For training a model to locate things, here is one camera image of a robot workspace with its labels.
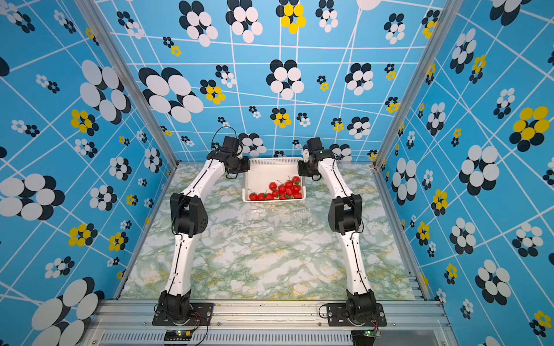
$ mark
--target blue patterned wallpaper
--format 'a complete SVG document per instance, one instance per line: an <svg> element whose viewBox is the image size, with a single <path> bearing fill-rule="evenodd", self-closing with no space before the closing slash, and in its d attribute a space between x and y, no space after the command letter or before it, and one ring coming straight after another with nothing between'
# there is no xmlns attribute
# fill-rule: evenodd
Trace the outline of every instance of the blue patterned wallpaper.
<svg viewBox="0 0 554 346"><path fill-rule="evenodd" d="M96 3L180 160L231 126L250 157L319 136L369 161L446 0Z"/></svg>
<svg viewBox="0 0 554 346"><path fill-rule="evenodd" d="M553 345L554 3L466 0L383 176L460 345Z"/></svg>
<svg viewBox="0 0 554 346"><path fill-rule="evenodd" d="M172 168L72 0L0 14L0 345L75 345Z"/></svg>

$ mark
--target basket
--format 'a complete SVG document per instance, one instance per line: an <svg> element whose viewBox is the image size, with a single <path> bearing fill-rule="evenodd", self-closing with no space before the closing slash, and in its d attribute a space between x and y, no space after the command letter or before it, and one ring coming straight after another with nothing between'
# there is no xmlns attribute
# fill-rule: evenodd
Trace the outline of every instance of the basket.
<svg viewBox="0 0 554 346"><path fill-rule="evenodd" d="M250 170L243 173L243 201L246 203L263 202L293 202L306 199L306 179L300 177L302 189L302 198L298 199L274 199L274 200L250 200L249 190L256 193L265 193L269 190L269 183L277 180L285 182L289 176L292 178L298 175L298 161L301 157L269 157L269 158L251 158Z"/></svg>

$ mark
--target green marble surface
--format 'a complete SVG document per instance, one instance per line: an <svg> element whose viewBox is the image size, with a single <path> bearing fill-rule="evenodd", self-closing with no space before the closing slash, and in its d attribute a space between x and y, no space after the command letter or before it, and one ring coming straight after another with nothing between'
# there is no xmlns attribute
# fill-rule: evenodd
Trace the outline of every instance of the green marble surface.
<svg viewBox="0 0 554 346"><path fill-rule="evenodd" d="M158 299L173 259L169 196L182 191L202 163L181 163L156 214L121 298ZM375 296L414 299L368 164L340 163L363 198L363 261ZM242 178L221 177L204 202L209 224L191 273L193 299L345 299L346 270L327 223L330 193L307 179L306 199L245 203Z"/></svg>

